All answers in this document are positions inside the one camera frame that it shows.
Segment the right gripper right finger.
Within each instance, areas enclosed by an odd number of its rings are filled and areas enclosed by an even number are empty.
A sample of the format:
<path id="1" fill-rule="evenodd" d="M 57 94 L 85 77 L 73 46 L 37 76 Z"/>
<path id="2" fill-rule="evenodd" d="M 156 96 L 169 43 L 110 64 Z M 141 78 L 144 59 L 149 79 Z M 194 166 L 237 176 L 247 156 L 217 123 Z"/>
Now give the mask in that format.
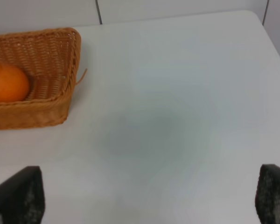
<path id="1" fill-rule="evenodd" d="M 280 167 L 274 164 L 261 166 L 255 208 L 262 224 L 280 224 Z"/>

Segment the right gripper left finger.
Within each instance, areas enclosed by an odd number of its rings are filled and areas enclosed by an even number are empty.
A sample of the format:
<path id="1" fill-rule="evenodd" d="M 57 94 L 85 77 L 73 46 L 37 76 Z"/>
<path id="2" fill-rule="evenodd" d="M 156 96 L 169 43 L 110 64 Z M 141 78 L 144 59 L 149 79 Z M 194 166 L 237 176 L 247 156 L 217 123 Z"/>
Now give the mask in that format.
<path id="1" fill-rule="evenodd" d="M 40 224 L 44 212 L 39 166 L 27 166 L 0 184 L 0 224 Z"/>

